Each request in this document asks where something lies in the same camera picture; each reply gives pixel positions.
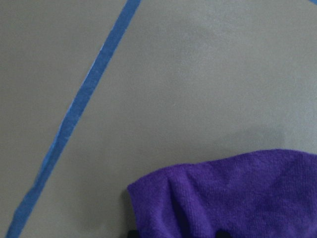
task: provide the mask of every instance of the purple cloth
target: purple cloth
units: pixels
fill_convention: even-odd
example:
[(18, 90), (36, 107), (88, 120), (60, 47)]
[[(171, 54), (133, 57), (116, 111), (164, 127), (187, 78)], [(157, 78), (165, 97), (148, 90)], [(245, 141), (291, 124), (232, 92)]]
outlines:
[(317, 238), (317, 155), (266, 150), (155, 171), (128, 187), (141, 238)]

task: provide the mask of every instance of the blue stripe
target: blue stripe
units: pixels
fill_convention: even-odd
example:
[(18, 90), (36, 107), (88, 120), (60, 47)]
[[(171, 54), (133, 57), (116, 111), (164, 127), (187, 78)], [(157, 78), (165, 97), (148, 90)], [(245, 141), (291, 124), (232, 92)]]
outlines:
[(91, 95), (100, 81), (111, 57), (117, 48), (126, 28), (128, 27), (141, 0), (127, 0), (122, 12), (109, 33), (95, 62), (89, 70), (76, 97), (71, 103), (53, 143), (44, 160), (32, 188), (24, 196), (22, 202), (15, 210), (13, 220), (6, 234), (6, 238), (20, 236), (52, 170), (67, 144), (76, 124), (78, 123)]

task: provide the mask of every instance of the painter's tape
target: painter's tape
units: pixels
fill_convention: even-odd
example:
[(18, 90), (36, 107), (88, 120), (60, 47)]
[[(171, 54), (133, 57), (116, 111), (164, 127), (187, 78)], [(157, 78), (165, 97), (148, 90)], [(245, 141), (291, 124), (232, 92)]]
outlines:
[(89, 70), (76, 97), (71, 103), (53, 143), (44, 160), (31, 189), (24, 196), (22, 202), (15, 210), (12, 222), (7, 231), (6, 238), (20, 236), (41, 192), (48, 180), (58, 158), (67, 144), (76, 124), (78, 123), (91, 95), (101, 79), (111, 57), (117, 48), (126, 28), (128, 27), (141, 0), (127, 0), (95, 62)]

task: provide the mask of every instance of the purple fabric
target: purple fabric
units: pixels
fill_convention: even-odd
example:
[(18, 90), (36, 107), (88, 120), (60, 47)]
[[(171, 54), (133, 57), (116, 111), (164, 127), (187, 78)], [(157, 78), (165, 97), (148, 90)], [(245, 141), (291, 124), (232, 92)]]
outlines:
[(317, 155), (266, 150), (176, 165), (128, 190), (141, 238), (317, 238)]

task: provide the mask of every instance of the blue tape strip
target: blue tape strip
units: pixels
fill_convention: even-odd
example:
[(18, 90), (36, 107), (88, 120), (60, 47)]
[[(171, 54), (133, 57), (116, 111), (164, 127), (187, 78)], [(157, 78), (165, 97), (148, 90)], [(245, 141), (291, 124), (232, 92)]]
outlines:
[(32, 188), (27, 192), (22, 202), (15, 210), (6, 238), (17, 238), (20, 236), (38, 198), (41, 195), (46, 181), (48, 180), (56, 162), (58, 161), (58, 158), (67, 144), (140, 2), (141, 0), (127, 0), (125, 6), (123, 7), (95, 62), (70, 105), (54, 141), (51, 144), (48, 153), (44, 157)]

